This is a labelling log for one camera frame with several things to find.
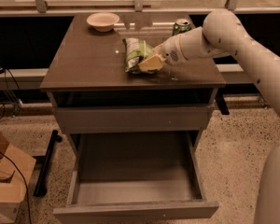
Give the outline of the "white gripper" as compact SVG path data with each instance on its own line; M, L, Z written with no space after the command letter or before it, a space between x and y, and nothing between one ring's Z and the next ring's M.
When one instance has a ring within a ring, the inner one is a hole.
M144 59L138 64L140 71L145 73L160 71L163 67L163 62L170 65L186 63L188 59L182 50L182 46L185 45L183 41L185 37L183 34L174 35L156 46L153 49L155 55Z

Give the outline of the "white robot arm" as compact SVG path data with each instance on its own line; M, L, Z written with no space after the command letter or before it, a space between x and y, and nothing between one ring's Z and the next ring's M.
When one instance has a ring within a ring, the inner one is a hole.
M253 39L227 9L210 12L201 27L174 35L152 50L139 67L156 70L196 58L230 55L280 118L280 57ZM254 224L280 224L280 141L268 155L259 182Z

